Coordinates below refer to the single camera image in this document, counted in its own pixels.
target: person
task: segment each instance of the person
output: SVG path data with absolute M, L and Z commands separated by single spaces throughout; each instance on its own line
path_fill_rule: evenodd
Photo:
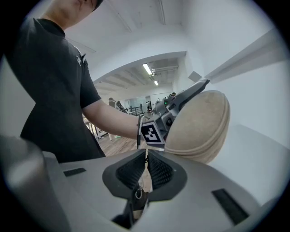
M 65 39 L 65 29 L 103 0 L 53 0 L 40 19 L 25 19 L 7 60 L 35 101 L 21 137 L 56 155 L 59 163 L 104 157 L 82 115 L 110 134 L 137 138 L 138 117 L 100 98 L 85 55 Z

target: beige round cushion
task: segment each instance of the beige round cushion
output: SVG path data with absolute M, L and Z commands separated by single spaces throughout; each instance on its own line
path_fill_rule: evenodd
M 219 153 L 226 139 L 230 105 L 215 90 L 204 91 L 182 108 L 168 133 L 165 151 L 202 163 Z

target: beige fabric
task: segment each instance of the beige fabric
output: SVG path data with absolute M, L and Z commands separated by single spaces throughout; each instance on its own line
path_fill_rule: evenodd
M 204 91 L 180 111 L 166 139 L 165 151 L 202 163 L 209 163 L 222 148 L 230 121 L 226 96 Z

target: ceiling light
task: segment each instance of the ceiling light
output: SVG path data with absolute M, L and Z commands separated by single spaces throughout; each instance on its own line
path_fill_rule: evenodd
M 151 70 L 150 70 L 148 64 L 146 64 L 146 63 L 143 64 L 143 67 L 146 69 L 146 71 L 147 71 L 147 73 L 148 73 L 149 75 L 152 75 L 152 72 L 151 72 Z

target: black cap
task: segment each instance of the black cap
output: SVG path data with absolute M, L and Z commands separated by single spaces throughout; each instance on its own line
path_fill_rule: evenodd
M 95 7 L 95 9 L 93 11 L 95 11 L 99 6 L 100 4 L 103 2 L 103 0 L 97 0 L 97 5 Z

